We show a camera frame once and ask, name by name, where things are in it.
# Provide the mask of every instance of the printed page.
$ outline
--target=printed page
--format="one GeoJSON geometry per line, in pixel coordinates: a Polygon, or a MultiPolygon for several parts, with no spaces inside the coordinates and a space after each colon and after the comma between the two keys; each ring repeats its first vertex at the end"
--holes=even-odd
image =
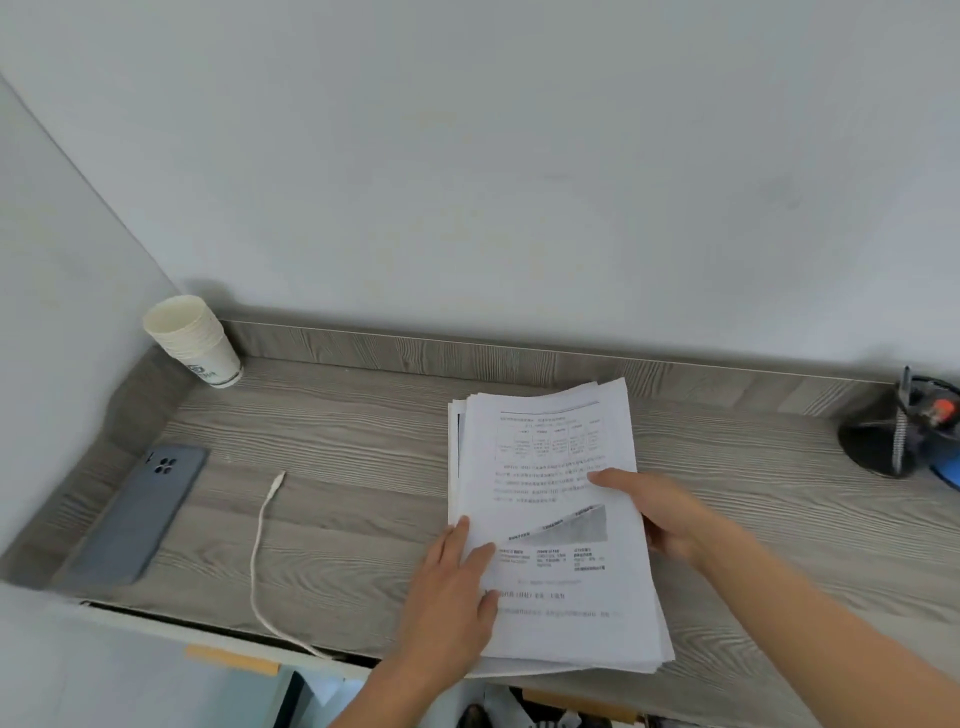
{"type": "MultiPolygon", "coordinates": [[[[595,382],[583,386],[596,386],[595,382]]],[[[459,506],[459,473],[460,473],[460,450],[463,443],[465,425],[467,419],[467,401],[455,400],[447,406],[447,455],[448,455],[448,481],[447,481],[447,522],[451,525],[456,523],[461,516],[459,506]]],[[[667,632],[666,620],[663,617],[663,610],[660,608],[660,601],[657,601],[657,622],[660,628],[661,651],[664,655],[669,655],[667,659],[673,659],[673,648],[670,643],[669,633],[667,632]]],[[[628,665],[600,665],[591,664],[589,667],[612,667],[615,669],[628,670],[630,672],[655,672],[660,667],[660,661],[648,663],[631,663],[628,665]]],[[[546,662],[543,660],[521,660],[516,658],[496,658],[481,657],[468,677],[470,678],[490,678],[490,677],[509,677],[513,675],[532,675],[547,674],[554,672],[567,672],[571,670],[583,669],[584,665],[574,665],[572,663],[546,662]]]]}
{"type": "Polygon", "coordinates": [[[484,654],[661,661],[642,521],[624,494],[586,478],[636,468],[622,380],[545,398],[476,395],[467,423],[458,490],[468,547],[498,545],[483,586],[501,592],[500,610],[484,654]]]}

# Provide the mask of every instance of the paper cup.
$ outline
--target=paper cup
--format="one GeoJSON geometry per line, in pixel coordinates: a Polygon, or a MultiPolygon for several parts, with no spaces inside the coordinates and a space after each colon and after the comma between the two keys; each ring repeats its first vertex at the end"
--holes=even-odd
{"type": "Polygon", "coordinates": [[[223,389],[243,375],[223,325],[198,296],[175,296],[147,311],[143,327],[163,349],[211,387],[223,389]]]}

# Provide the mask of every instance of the gray image on page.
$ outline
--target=gray image on page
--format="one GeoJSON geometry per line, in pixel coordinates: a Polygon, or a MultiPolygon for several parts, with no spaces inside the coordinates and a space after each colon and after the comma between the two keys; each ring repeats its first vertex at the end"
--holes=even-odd
{"type": "Polygon", "coordinates": [[[507,539],[524,546],[571,546],[607,541],[607,506],[589,505],[569,516],[507,539]]]}

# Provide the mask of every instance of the orange object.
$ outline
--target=orange object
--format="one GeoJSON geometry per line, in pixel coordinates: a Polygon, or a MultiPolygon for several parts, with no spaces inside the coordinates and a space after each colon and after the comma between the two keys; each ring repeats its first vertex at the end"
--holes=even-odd
{"type": "Polygon", "coordinates": [[[930,423],[936,427],[942,425],[956,414],[957,405],[952,400],[936,400],[930,405],[930,423]]]}
{"type": "Polygon", "coordinates": [[[280,672],[280,663],[264,660],[260,657],[238,655],[236,652],[207,647],[204,644],[188,644],[184,652],[190,659],[199,660],[202,663],[244,669],[247,672],[259,672],[261,675],[269,675],[270,677],[276,677],[276,674],[280,672]]]}

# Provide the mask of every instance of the desk surface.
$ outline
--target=desk surface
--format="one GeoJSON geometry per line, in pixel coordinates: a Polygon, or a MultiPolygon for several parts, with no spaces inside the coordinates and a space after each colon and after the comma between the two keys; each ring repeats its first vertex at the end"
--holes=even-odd
{"type": "MultiPolygon", "coordinates": [[[[543,390],[251,358],[196,387],[164,440],[210,448],[146,575],[86,596],[265,634],[249,603],[256,514],[279,470],[258,560],[263,611],[319,647],[380,656],[446,513],[446,404],[543,390]]],[[[671,473],[880,630],[960,677],[960,494],[931,475],[859,470],[830,421],[633,400],[638,465],[671,473]]],[[[816,725],[708,584],[653,557],[677,650],[656,675],[514,678],[709,725],[816,725]]]]}

